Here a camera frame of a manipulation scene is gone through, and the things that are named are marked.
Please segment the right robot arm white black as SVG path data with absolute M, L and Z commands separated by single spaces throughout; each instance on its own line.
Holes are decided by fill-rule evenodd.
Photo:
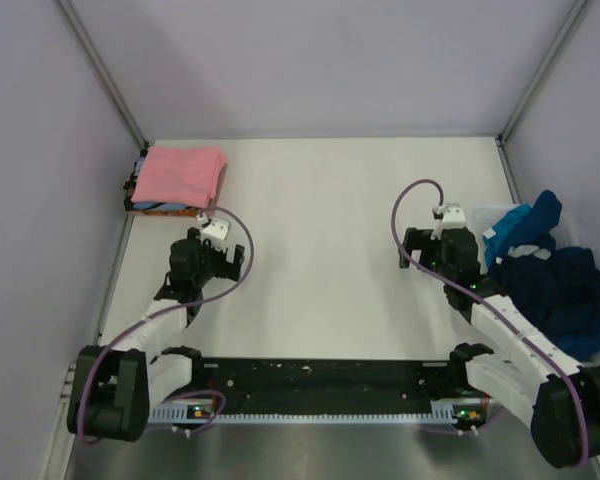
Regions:
M 409 228 L 395 240 L 400 265 L 443 284 L 451 309 L 491 342 L 458 346 L 447 370 L 449 388 L 489 395 L 530 430 L 555 468 L 600 455 L 600 366 L 578 362 L 534 327 L 503 289 L 481 271 L 467 228 Z

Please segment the navy blue t shirt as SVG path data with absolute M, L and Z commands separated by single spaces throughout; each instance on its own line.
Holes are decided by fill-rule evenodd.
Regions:
M 591 250 L 566 247 L 547 259 L 509 256 L 488 275 L 547 338 L 600 342 L 600 270 Z

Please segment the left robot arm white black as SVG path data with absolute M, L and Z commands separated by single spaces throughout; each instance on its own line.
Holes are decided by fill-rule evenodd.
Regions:
M 78 354 L 66 425 L 87 445 L 100 439 L 134 442 L 150 413 L 179 390 L 196 396 L 207 374 L 197 366 L 200 353 L 171 347 L 169 340 L 191 325 L 209 303 L 203 289 L 212 279 L 240 285 L 252 262 L 245 248 L 228 248 L 230 225 L 211 220 L 191 227 L 169 250 L 169 270 L 141 318 L 104 346 L 88 345 Z

